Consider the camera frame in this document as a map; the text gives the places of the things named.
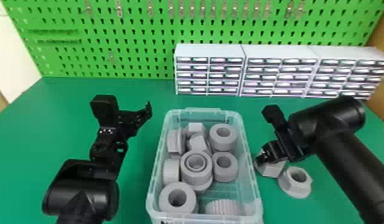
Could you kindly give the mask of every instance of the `gray hexagonal nut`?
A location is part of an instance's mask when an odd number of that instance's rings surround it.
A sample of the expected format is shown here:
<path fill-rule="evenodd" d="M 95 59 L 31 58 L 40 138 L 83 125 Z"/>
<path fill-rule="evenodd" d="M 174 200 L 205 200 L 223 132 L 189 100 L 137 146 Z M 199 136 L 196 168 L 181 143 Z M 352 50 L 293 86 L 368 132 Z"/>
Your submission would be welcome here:
<path fill-rule="evenodd" d="M 205 130 L 203 123 L 190 122 L 184 128 L 184 131 L 185 131 L 187 138 L 190 138 L 192 135 L 194 135 L 198 132 L 202 132 L 202 133 L 204 133 L 204 135 L 206 135 L 206 130 Z"/>
<path fill-rule="evenodd" d="M 191 138 L 187 141 L 186 146 L 189 151 L 201 151 L 207 153 L 210 157 L 213 155 L 211 152 L 210 144 L 203 132 L 198 132 L 191 136 Z"/>
<path fill-rule="evenodd" d="M 278 163 L 264 163 L 260 166 L 258 166 L 257 163 L 253 163 L 254 168 L 259 171 L 261 175 L 270 178 L 278 178 L 285 164 L 286 160 L 280 161 Z"/>
<path fill-rule="evenodd" d="M 289 166 L 279 177 L 280 188 L 294 198 L 307 198 L 313 179 L 300 167 Z"/>

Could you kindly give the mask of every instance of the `clear plastic container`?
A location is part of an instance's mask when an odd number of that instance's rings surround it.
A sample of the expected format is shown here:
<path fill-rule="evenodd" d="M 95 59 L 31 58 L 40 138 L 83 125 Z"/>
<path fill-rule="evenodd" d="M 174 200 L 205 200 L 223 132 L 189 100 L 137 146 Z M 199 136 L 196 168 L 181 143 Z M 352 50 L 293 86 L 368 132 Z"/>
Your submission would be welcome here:
<path fill-rule="evenodd" d="M 197 195 L 198 214 L 168 213 L 158 207 L 158 196 L 163 188 L 162 169 L 168 158 L 166 137 L 168 131 L 184 128 L 189 122 L 202 122 L 207 130 L 217 123 L 227 123 L 237 133 L 235 157 L 239 162 L 239 174 L 235 181 L 229 183 L 213 182 L 206 193 Z M 204 207 L 213 200 L 233 199 L 242 203 L 243 215 L 225 216 L 202 214 Z M 155 156 L 149 191 L 146 197 L 146 209 L 153 224 L 164 223 L 263 223 L 263 204 L 258 191 L 257 180 L 247 143 L 242 117 L 234 111 L 219 108 L 187 108 L 171 110 L 166 114 Z"/>

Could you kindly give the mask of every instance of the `green pegboard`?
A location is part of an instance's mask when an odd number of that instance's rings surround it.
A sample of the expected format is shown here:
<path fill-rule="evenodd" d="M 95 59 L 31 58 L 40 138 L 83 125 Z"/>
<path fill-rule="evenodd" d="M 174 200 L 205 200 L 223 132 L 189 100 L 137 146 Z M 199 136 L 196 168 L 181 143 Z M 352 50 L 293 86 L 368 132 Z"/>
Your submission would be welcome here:
<path fill-rule="evenodd" d="M 43 76 L 149 79 L 173 79 L 176 43 L 361 46 L 384 10 L 384 0 L 2 3 Z"/>

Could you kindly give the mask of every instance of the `gray plastic part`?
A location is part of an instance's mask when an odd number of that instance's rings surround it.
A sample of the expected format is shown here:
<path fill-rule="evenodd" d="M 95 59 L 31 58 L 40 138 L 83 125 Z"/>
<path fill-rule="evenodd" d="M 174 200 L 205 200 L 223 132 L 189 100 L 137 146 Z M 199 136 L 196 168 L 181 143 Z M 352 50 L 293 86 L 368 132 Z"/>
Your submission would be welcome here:
<path fill-rule="evenodd" d="M 236 132 L 228 124 L 216 124 L 210 129 L 210 145 L 216 151 L 231 151 L 235 147 Z"/>
<path fill-rule="evenodd" d="M 205 206 L 205 214 L 221 214 L 240 216 L 243 214 L 241 203 L 236 200 L 220 199 L 208 203 Z"/>
<path fill-rule="evenodd" d="M 263 176 L 270 177 L 270 178 L 278 178 L 285 164 L 286 164 L 286 160 L 280 161 L 278 163 L 264 163 L 261 166 L 257 166 L 257 164 L 254 163 L 254 168 L 257 171 L 259 171 L 259 173 Z"/>
<path fill-rule="evenodd" d="M 196 194 L 204 194 L 205 191 L 211 186 L 213 183 L 214 178 L 211 176 L 210 180 L 207 181 L 207 183 L 204 183 L 202 185 L 190 185 L 191 188 L 196 192 Z"/>
<path fill-rule="evenodd" d="M 195 213 L 198 210 L 195 191 L 186 183 L 170 183 L 160 192 L 158 205 L 161 211 Z"/>
<path fill-rule="evenodd" d="M 289 166 L 279 177 L 280 188 L 294 198 L 307 198 L 313 179 L 300 167 Z"/>
<path fill-rule="evenodd" d="M 189 151 L 202 151 L 207 153 L 210 157 L 213 156 L 210 144 L 204 136 L 203 132 L 197 132 L 191 136 L 187 141 L 186 146 Z"/>
<path fill-rule="evenodd" d="M 163 184 L 168 185 L 173 182 L 180 181 L 180 160 L 176 158 L 168 158 L 163 165 Z"/>
<path fill-rule="evenodd" d="M 231 153 L 214 153 L 213 164 L 214 179 L 218 182 L 231 182 L 238 176 L 238 160 Z"/>
<path fill-rule="evenodd" d="M 187 138 L 190 138 L 192 135 L 198 132 L 202 132 L 204 135 L 206 135 L 206 130 L 203 123 L 190 122 L 188 125 L 186 125 L 184 131 Z"/>
<path fill-rule="evenodd" d="M 189 151 L 180 159 L 182 181 L 190 185 L 203 185 L 213 176 L 213 161 L 205 152 Z"/>
<path fill-rule="evenodd" d="M 185 141 L 182 128 L 168 131 L 167 149 L 171 158 L 180 158 L 185 153 Z"/>

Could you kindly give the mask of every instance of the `white drawer unit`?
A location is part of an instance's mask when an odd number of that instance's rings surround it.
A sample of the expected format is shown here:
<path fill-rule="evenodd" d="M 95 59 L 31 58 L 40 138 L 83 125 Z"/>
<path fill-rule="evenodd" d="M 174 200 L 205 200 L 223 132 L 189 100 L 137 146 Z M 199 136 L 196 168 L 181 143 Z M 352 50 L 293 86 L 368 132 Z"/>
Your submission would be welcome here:
<path fill-rule="evenodd" d="M 245 64 L 240 45 L 179 43 L 174 64 L 177 94 L 239 95 Z"/>
<path fill-rule="evenodd" d="M 178 44 L 177 94 L 369 99 L 384 77 L 374 47 Z"/>
<path fill-rule="evenodd" d="M 242 45 L 242 97 L 304 97 L 319 58 L 304 45 Z"/>

